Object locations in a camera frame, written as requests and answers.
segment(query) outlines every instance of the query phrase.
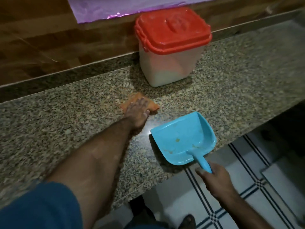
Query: person's left hand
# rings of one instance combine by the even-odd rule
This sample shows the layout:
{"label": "person's left hand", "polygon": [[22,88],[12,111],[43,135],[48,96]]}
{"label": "person's left hand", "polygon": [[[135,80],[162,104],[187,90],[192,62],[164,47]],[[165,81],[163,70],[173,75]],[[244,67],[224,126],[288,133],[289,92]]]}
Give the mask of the person's left hand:
{"label": "person's left hand", "polygon": [[141,98],[128,105],[124,118],[131,121],[133,129],[141,128],[145,124],[149,116],[149,110],[146,110],[148,103],[149,101]]}

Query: orange cloth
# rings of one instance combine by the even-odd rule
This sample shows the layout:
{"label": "orange cloth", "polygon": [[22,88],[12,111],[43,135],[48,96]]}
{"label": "orange cloth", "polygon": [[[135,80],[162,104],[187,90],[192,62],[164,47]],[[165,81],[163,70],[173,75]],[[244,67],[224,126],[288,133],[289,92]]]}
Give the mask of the orange cloth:
{"label": "orange cloth", "polygon": [[135,94],[134,96],[132,96],[131,98],[129,98],[128,100],[126,100],[123,104],[121,104],[121,109],[123,109],[123,112],[126,112],[126,109],[128,107],[128,105],[131,102],[136,102],[137,99],[141,99],[144,98],[145,100],[149,101],[149,104],[147,106],[146,109],[149,109],[151,112],[156,111],[160,108],[160,106],[158,104],[155,104],[152,100],[148,99],[146,96],[144,96],[141,92],[138,92],[137,94]]}

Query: container with red lid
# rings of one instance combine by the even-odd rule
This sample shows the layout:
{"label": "container with red lid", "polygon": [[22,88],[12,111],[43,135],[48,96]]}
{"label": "container with red lid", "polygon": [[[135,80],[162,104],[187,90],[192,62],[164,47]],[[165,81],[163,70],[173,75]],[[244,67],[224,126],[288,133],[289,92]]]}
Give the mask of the container with red lid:
{"label": "container with red lid", "polygon": [[140,66],[153,87],[189,76],[212,39],[210,26],[187,7],[143,13],[135,32]]}

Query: brown tiled wall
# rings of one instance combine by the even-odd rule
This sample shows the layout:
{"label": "brown tiled wall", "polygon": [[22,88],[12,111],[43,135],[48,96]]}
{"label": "brown tiled wall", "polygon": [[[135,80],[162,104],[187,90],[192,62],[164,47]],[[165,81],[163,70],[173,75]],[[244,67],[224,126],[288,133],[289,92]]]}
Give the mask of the brown tiled wall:
{"label": "brown tiled wall", "polygon": [[[212,30],[303,7],[305,0],[215,0],[190,5]],[[0,85],[138,50],[136,15],[77,24],[67,0],[0,0]]]}

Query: purple foil sheet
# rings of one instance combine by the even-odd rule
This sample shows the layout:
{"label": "purple foil sheet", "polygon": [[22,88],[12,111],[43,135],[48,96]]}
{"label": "purple foil sheet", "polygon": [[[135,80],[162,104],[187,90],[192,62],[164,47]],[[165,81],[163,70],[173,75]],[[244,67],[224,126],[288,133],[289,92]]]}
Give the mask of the purple foil sheet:
{"label": "purple foil sheet", "polygon": [[183,6],[210,0],[68,0],[78,23]]}

